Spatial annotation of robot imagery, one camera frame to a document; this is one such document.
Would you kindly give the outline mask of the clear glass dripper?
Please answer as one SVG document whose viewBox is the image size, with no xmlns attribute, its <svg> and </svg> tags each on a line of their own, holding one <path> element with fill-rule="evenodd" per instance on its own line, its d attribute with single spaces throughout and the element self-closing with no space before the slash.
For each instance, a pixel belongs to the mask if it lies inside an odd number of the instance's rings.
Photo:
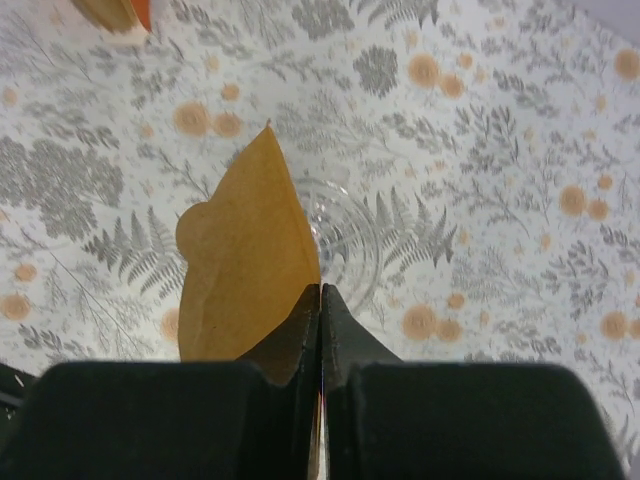
<svg viewBox="0 0 640 480">
<path fill-rule="evenodd" d="M 321 281 L 335 286 L 352 314 L 373 298 L 382 247 L 369 210 L 342 186 L 313 177 L 294 180 L 316 244 Z"/>
</svg>

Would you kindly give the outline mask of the brown paper coffee filter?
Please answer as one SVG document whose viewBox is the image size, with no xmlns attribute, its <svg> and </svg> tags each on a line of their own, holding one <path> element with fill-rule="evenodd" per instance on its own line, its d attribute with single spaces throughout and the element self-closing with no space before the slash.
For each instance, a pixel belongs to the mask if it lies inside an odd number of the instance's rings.
<svg viewBox="0 0 640 480">
<path fill-rule="evenodd" d="M 250 361 L 286 385 L 314 356 L 320 269 L 309 222 L 271 127 L 237 156 L 213 196 L 176 229 L 187 262 L 183 361 Z"/>
</svg>

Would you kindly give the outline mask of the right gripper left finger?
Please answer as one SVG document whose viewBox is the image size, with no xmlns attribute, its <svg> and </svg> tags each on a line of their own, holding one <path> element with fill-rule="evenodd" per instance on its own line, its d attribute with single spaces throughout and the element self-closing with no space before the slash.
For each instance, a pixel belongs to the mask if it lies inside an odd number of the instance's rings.
<svg viewBox="0 0 640 480">
<path fill-rule="evenodd" d="M 233 361 L 76 362 L 19 412 L 23 479 L 307 479 L 317 457 L 320 289 Z"/>
</svg>

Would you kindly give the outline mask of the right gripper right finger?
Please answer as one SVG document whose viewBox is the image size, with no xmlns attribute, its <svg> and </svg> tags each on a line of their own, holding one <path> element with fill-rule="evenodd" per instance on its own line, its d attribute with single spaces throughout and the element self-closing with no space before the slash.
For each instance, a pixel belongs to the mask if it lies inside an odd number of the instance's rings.
<svg viewBox="0 0 640 480">
<path fill-rule="evenodd" d="M 591 394 L 545 363 L 413 362 L 322 289 L 331 479 L 621 479 Z"/>
</svg>

